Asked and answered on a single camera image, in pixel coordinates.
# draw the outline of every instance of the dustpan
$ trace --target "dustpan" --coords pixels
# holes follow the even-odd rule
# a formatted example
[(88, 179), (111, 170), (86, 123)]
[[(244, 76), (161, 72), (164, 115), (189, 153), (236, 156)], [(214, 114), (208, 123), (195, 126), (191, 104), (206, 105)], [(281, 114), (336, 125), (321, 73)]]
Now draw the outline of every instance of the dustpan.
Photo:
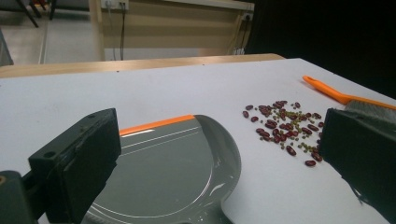
[(232, 223), (222, 204), (241, 174), (231, 135), (184, 116), (120, 132), (117, 167), (86, 223)]

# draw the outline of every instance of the desk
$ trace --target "desk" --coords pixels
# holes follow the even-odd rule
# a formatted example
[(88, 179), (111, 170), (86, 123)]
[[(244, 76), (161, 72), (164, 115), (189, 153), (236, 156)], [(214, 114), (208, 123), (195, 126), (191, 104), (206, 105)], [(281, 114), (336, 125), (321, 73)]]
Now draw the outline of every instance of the desk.
[[(1, 68), (8, 78), (0, 78), (0, 170), (25, 174), (28, 156), (82, 117), (101, 109), (117, 109), (120, 129), (203, 114), (221, 123), (239, 147), (242, 174), (224, 204), (225, 213), (235, 223), (388, 223), (374, 208), (360, 204), (329, 163), (323, 161), (310, 169), (304, 166), (310, 157), (302, 151), (291, 157), (275, 144), (258, 140), (254, 131), (259, 124), (245, 120), (241, 112), (245, 105), (267, 105), (275, 100), (298, 101), (304, 111), (321, 115), (329, 107), (344, 108), (305, 84), (302, 75), (345, 93), (392, 105), (396, 101), (312, 63), (300, 59), (263, 61), (266, 57), (215, 57), (210, 58), (212, 64), (204, 63), (208, 58), (174, 59), (168, 62), (187, 65), (191, 60), (190, 64), (198, 65), (164, 68), (169, 64), (157, 63), (156, 69), (142, 69), (149, 68), (151, 62), (162, 62), (145, 61), (140, 67), (130, 66), (140, 68), (134, 71), (127, 67), (139, 62), (121, 62), (129, 64), (124, 67), (94, 63), (96, 70), (82, 66), (76, 71), (64, 64), (63, 71), (49, 67), (42, 74), (28, 67), (15, 67), (14, 74), (11, 67)], [(244, 60), (247, 62), (229, 63)], [(21, 71), (33, 76), (9, 78), (21, 76)], [(52, 72), (58, 75), (40, 76)]]

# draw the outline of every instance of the pile of beans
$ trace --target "pile of beans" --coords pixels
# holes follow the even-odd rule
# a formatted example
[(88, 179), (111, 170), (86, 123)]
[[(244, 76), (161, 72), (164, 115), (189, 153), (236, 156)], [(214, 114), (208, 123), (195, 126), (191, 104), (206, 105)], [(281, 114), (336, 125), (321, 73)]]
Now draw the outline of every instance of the pile of beans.
[[(242, 114), (251, 122), (262, 125), (256, 129), (260, 140), (279, 145), (291, 156), (297, 155), (293, 148), (295, 146), (304, 153), (309, 152), (313, 160), (305, 161), (305, 165), (313, 167), (317, 161), (323, 160), (318, 154), (321, 129), (324, 126), (322, 116), (318, 113), (303, 113), (298, 102), (290, 105), (291, 111), (286, 109), (287, 106), (287, 101), (276, 101), (271, 105), (247, 105)], [(317, 145), (309, 146), (304, 142), (307, 138), (316, 138)]]

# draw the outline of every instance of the brush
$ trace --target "brush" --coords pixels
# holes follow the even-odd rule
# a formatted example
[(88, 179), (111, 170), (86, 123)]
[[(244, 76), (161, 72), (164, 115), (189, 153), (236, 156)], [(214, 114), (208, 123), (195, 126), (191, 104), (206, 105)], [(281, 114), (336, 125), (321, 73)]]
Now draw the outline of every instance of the brush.
[(361, 202), (396, 223), (396, 106), (343, 94), (304, 76), (345, 110), (327, 111), (319, 153)]

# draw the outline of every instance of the wooden table edge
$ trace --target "wooden table edge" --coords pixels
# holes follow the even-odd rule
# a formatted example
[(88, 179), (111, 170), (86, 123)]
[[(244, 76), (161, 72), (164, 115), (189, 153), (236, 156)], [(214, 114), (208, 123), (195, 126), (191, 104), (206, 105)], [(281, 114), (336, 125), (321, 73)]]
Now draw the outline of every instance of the wooden table edge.
[(0, 67), (1, 77), (34, 77), (44, 75), (91, 73), (106, 71), (125, 71), (150, 68), (177, 67), (196, 64), (212, 63), (245, 63), (285, 59), (277, 54), (249, 54), (230, 56), (210, 56), (210, 57), (190, 57), (190, 58), (169, 58), (169, 59), (149, 59), (130, 60), (113, 62), (91, 62), (91, 63), (48, 63), (48, 64), (27, 64), (27, 65), (7, 65)]

